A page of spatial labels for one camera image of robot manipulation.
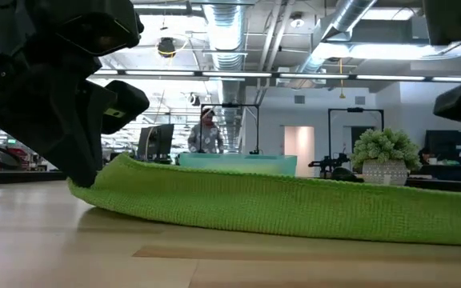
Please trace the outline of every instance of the lamp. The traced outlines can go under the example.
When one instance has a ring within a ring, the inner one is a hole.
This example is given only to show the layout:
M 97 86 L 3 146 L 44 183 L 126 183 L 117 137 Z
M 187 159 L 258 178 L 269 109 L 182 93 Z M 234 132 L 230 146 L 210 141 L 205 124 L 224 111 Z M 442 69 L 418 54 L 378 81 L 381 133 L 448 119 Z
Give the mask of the lamp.
M 291 19 L 291 27 L 299 28 L 305 24 L 305 21 L 302 19 L 303 13 L 302 12 L 294 12 L 290 19 Z

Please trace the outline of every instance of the white plant pot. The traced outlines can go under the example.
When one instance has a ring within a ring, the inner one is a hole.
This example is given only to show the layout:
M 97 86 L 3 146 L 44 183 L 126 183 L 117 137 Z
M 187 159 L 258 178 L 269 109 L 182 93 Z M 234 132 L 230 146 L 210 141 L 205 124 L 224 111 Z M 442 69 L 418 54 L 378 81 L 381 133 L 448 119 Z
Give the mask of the white plant pot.
M 376 160 L 366 160 L 362 174 L 365 183 L 404 186 L 408 169 L 404 161 L 379 163 Z

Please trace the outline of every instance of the potted plant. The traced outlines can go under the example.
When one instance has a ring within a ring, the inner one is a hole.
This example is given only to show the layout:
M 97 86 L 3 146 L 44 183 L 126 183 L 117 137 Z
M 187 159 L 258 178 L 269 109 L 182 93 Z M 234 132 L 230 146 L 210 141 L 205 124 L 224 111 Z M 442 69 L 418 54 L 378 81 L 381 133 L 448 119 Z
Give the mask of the potted plant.
M 420 168 L 417 146 L 402 131 L 367 130 L 355 142 L 351 161 L 362 168 L 364 181 L 403 186 L 408 170 Z

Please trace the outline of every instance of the door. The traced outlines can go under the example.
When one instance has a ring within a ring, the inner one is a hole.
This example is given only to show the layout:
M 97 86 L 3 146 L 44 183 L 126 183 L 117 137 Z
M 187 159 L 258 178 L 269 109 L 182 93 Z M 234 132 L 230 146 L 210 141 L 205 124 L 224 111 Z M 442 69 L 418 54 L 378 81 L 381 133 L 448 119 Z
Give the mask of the door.
M 315 160 L 314 132 L 314 127 L 310 126 L 284 127 L 284 154 L 297 156 L 297 177 L 315 176 L 315 168 L 309 167 L 309 163 Z

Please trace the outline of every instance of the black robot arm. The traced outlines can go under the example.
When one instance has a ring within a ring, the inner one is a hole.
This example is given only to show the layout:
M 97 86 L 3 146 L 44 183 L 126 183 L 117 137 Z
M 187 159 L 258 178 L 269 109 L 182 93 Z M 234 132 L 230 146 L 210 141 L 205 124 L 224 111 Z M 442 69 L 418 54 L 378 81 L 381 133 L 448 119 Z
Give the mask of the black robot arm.
M 129 0 L 0 1 L 0 128 L 91 186 L 101 133 L 122 129 L 149 101 L 125 82 L 86 79 L 98 57 L 138 45 L 143 29 Z

